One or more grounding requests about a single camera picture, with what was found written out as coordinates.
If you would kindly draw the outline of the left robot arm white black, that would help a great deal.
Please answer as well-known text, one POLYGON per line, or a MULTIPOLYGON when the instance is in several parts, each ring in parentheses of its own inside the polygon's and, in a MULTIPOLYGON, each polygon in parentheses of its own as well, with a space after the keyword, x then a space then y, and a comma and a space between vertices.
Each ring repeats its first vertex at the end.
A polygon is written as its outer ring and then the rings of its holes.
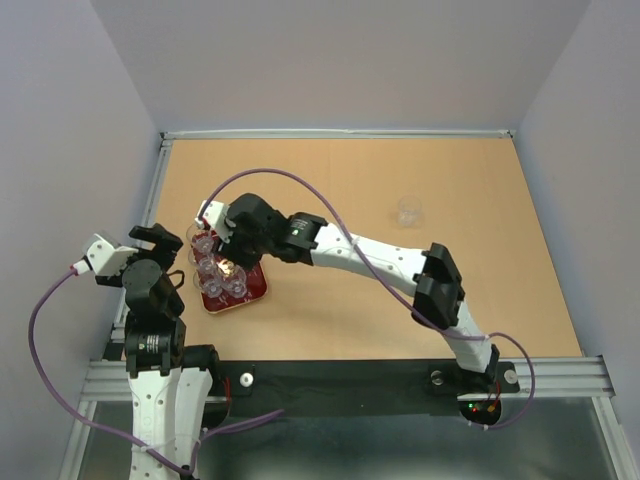
POLYGON ((128 247, 105 233, 86 251, 97 284, 118 287, 128 309, 125 369, 132 396, 132 479, 193 479, 208 394, 222 382, 211 345, 188 347, 171 266, 183 242, 159 224, 134 227, 128 247))

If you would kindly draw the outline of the clear glass from corner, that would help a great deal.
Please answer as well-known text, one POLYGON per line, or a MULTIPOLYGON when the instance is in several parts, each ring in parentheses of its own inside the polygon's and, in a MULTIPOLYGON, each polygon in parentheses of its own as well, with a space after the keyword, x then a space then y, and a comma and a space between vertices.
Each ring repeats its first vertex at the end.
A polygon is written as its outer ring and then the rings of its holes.
POLYGON ((211 230, 204 230, 191 224, 186 231, 186 238, 195 254, 211 255, 217 244, 217 235, 211 230))

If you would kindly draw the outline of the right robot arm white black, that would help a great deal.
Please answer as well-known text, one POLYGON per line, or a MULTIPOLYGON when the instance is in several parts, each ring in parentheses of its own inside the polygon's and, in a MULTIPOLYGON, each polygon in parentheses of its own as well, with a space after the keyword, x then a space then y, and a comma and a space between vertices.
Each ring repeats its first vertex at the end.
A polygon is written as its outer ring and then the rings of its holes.
POLYGON ((219 254, 244 268, 270 255, 379 280, 398 299, 411 298, 419 324, 439 332, 455 356, 463 384, 482 390, 494 382, 499 351, 476 325, 466 303, 462 276, 449 250, 402 248, 344 232, 305 212, 284 216, 255 194, 226 205, 213 201, 203 215, 220 239, 219 254))

